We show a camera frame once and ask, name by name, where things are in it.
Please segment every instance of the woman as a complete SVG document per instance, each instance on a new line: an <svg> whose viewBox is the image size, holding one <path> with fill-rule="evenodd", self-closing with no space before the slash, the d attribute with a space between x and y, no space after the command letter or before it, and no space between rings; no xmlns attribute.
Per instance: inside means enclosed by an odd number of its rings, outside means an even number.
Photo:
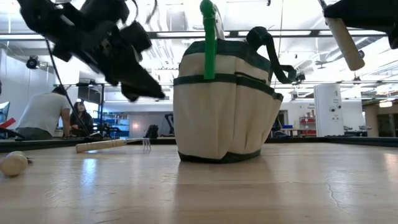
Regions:
<svg viewBox="0 0 398 224"><path fill-rule="evenodd" d="M77 112L81 122L86 126L87 130L91 134L93 132L93 118L89 113L87 113L86 107L84 102L76 102L75 105L73 105L75 111ZM71 133L75 136L78 137L84 137L86 136L85 129L79 122L79 120L76 117L75 113L72 113L70 115L70 126L71 126Z"/></svg>

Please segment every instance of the green tool handle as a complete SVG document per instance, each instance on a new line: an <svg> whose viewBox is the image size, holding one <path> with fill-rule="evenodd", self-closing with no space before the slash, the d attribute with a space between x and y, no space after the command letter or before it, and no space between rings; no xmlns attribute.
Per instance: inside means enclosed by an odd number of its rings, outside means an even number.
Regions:
<svg viewBox="0 0 398 224"><path fill-rule="evenodd" d="M202 0L200 11L203 15L203 25L205 26L205 79L211 80L215 77L216 67L216 11L210 0Z"/></svg>

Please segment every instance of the dark green strap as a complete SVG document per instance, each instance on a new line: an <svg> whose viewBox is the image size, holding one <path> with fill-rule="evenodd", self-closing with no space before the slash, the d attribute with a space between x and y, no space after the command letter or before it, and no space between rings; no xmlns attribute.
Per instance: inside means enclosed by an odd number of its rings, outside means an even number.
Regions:
<svg viewBox="0 0 398 224"><path fill-rule="evenodd" d="M295 81L297 76L297 71L291 65L281 65L279 63L278 56L275 51L274 39L268 33L267 29L264 27L255 27L250 30L248 36L246 37L248 44L254 47L256 50L262 45L267 47L269 60L271 61L272 72L275 73L276 78L282 84L289 84ZM272 78L272 72L269 73L269 80Z"/></svg>

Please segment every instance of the white t-shirt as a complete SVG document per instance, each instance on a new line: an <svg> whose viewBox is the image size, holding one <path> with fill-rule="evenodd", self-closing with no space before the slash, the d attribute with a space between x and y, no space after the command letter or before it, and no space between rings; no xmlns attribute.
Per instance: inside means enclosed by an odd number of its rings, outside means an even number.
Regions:
<svg viewBox="0 0 398 224"><path fill-rule="evenodd" d="M57 93L33 96L25 108L18 128L40 128L54 135L64 109L70 109L66 96Z"/></svg>

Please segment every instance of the wooden tabletop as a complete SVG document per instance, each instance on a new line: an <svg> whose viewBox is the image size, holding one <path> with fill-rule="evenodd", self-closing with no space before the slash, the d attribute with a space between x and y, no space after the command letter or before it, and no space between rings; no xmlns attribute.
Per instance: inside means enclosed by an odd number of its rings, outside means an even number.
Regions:
<svg viewBox="0 0 398 224"><path fill-rule="evenodd" d="M175 146L25 153L25 174L0 174L0 223L398 222L390 148L266 144L261 157L223 165L180 163Z"/></svg>

